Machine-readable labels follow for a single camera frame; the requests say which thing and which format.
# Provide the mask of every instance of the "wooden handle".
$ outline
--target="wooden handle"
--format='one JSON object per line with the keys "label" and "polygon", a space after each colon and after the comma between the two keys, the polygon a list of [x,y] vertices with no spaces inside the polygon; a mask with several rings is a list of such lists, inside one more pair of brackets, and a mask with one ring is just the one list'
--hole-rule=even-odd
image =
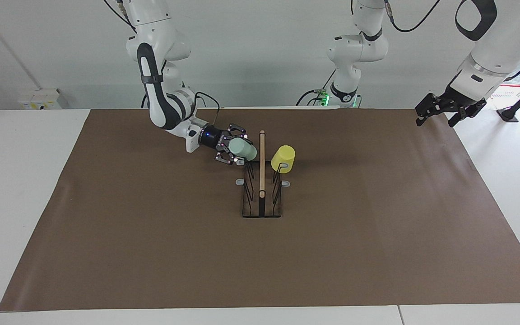
{"label": "wooden handle", "polygon": [[260,195],[262,193],[266,193],[266,133],[264,130],[260,131]]}

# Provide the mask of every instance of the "table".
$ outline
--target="table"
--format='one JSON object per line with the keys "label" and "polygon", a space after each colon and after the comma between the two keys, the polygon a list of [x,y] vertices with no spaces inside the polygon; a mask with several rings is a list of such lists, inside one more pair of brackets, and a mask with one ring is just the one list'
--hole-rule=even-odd
{"label": "table", "polygon": [[[0,111],[0,299],[70,156],[89,111]],[[520,241],[520,128],[492,111],[456,127],[464,146]],[[507,166],[512,173],[507,173]],[[0,323],[66,320],[111,323],[520,323],[518,305],[361,306],[0,313]]]}

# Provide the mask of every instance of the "electrical outlet box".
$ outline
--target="electrical outlet box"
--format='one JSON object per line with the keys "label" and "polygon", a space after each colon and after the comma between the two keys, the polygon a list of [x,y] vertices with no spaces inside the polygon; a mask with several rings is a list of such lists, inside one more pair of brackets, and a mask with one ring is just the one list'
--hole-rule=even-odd
{"label": "electrical outlet box", "polygon": [[57,89],[28,91],[18,100],[23,109],[66,109],[68,102]]}

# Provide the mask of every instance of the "yellow cup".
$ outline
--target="yellow cup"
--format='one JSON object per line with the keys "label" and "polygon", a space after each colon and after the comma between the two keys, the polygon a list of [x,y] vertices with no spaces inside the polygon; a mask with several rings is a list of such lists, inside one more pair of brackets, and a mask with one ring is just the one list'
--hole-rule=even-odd
{"label": "yellow cup", "polygon": [[293,169],[296,151],[291,146],[281,146],[272,158],[272,169],[280,173],[289,173]]}

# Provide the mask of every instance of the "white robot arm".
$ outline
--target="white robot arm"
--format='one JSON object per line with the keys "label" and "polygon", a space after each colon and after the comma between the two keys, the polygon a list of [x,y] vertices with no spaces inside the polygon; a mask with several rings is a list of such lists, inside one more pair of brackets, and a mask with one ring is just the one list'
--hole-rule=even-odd
{"label": "white robot arm", "polygon": [[336,65],[335,79],[326,90],[330,105],[352,107],[361,80],[361,71],[355,64],[380,61],[388,53],[388,40],[382,35],[384,1],[357,0],[353,12],[353,23],[360,33],[335,37],[328,49],[328,57]]}
{"label": "white robot arm", "polygon": [[[125,17],[122,0],[117,0]],[[230,142],[240,138],[250,147],[246,130],[231,124],[220,130],[196,117],[196,94],[184,87],[180,71],[173,64],[190,56],[184,35],[176,31],[165,0],[129,0],[130,22],[138,35],[130,37],[128,54],[139,64],[142,83],[150,103],[150,118],[159,128],[186,139],[186,151],[194,152],[201,144],[217,151],[215,159],[233,164],[241,159],[252,160],[251,154],[241,157],[230,150]],[[245,148],[244,152],[255,152]]]}
{"label": "white robot arm", "polygon": [[417,125],[444,112],[456,113],[449,121],[454,127],[466,117],[475,117],[493,91],[520,64],[520,0],[470,0],[481,15],[473,30],[459,23],[462,0],[456,12],[458,30],[475,47],[460,65],[456,76],[441,96],[428,94],[416,107]]}

